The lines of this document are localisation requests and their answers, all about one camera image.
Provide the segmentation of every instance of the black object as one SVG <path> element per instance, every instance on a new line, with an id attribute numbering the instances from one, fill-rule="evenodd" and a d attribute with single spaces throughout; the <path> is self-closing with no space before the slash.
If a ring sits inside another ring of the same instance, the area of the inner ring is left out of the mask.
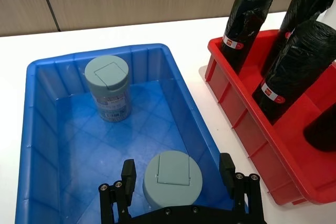
<path id="1" fill-rule="evenodd" d="M 280 50 L 285 46 L 288 37 L 295 27 L 306 20 L 316 20 L 321 13 L 332 5 L 333 1 L 334 0 L 291 0 L 278 36 L 262 67 L 262 76 L 267 74 L 267 71 L 277 59 Z"/>
<path id="2" fill-rule="evenodd" d="M 116 181 L 113 186 L 99 186 L 101 223 L 114 224 L 112 207 L 116 202 L 120 224 L 266 224 L 262 210 L 260 177 L 256 174 L 245 177 L 242 173 L 235 173 L 235 166 L 227 153 L 220 155 L 219 170 L 234 200 L 232 211 L 191 205 L 166 207 L 132 218 L 128 212 L 128 206 L 131 205 L 128 199 L 132 200 L 130 194 L 134 191 L 136 172 L 134 160 L 126 160 L 121 181 Z M 248 197 L 248 213 L 245 212 L 244 194 Z"/>
<path id="3" fill-rule="evenodd" d="M 273 0 L 235 0 L 226 25 L 222 54 L 239 73 Z"/>
<path id="4" fill-rule="evenodd" d="M 308 143 L 324 152 L 336 151 L 336 103 L 303 131 Z"/>
<path id="5" fill-rule="evenodd" d="M 290 36 L 253 98 L 274 124 L 334 59 L 336 30 L 315 20 L 305 21 Z"/>

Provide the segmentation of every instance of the white table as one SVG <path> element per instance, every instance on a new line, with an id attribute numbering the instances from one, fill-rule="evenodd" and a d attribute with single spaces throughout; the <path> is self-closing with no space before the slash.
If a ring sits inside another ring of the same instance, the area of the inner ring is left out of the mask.
<path id="1" fill-rule="evenodd" d="M 284 15 L 268 15 L 262 30 L 279 28 Z M 199 74 L 200 67 L 208 64 L 208 41 L 223 35 L 226 22 L 227 18 L 211 18 L 0 38 L 0 223 L 14 223 L 26 68 L 37 59 L 126 45 L 166 44 L 219 150 L 231 154 L 238 171 L 256 173 Z M 280 207 L 267 194 L 266 186 L 261 187 L 265 219 L 269 224 L 334 222 L 336 203 Z"/>

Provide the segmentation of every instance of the screw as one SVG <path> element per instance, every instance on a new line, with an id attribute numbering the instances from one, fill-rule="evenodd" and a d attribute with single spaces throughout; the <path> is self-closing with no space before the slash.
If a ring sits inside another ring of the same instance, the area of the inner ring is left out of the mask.
<path id="1" fill-rule="evenodd" d="M 107 185 L 102 185 L 101 187 L 100 187 L 100 190 L 102 190 L 102 191 L 105 191 L 107 189 Z"/>
<path id="2" fill-rule="evenodd" d="M 193 213 L 194 214 L 198 213 L 198 208 L 197 207 L 193 207 Z"/>
<path id="3" fill-rule="evenodd" d="M 257 175 L 252 175 L 252 176 L 251 176 L 251 179 L 253 179 L 253 180 L 258 180 L 258 176 L 257 176 Z"/>
<path id="4" fill-rule="evenodd" d="M 244 177 L 242 176 L 242 174 L 238 173 L 238 174 L 236 174 L 236 178 L 238 178 L 238 179 L 242 179 L 242 178 L 244 178 Z"/>
<path id="5" fill-rule="evenodd" d="M 164 211 L 164 213 L 166 215 L 170 215 L 172 213 L 172 211 L 170 210 L 170 208 L 166 208 L 165 211 Z"/>

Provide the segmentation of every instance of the black garbage bag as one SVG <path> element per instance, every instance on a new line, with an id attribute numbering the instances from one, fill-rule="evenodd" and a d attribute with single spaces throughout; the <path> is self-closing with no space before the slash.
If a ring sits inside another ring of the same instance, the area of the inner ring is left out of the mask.
<path id="1" fill-rule="evenodd" d="M 235 0 L 226 25 L 221 51 L 239 73 L 273 0 Z"/>
<path id="2" fill-rule="evenodd" d="M 253 98 L 274 124 L 336 59 L 336 30 L 315 20 L 296 27 Z"/>
<path id="3" fill-rule="evenodd" d="M 336 151 L 336 103 L 303 131 L 308 143 L 324 152 Z"/>
<path id="4" fill-rule="evenodd" d="M 321 13 L 332 5 L 333 1 L 334 0 L 291 0 L 277 39 L 262 67 L 262 76 L 266 75 L 295 27 L 306 20 L 316 20 Z"/>

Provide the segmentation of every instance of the blue bin floor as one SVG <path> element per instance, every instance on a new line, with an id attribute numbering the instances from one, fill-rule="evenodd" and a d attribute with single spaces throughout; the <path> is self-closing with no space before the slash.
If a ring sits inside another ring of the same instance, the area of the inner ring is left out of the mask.
<path id="1" fill-rule="evenodd" d="M 187 153 L 158 81 L 132 85 L 131 98 L 131 115 L 118 123 L 101 119 L 90 93 L 57 101 L 61 223 L 100 223 L 98 186 L 119 180 L 129 158 L 137 171 L 129 212 L 150 211 L 142 192 L 147 164 L 164 151 Z"/>

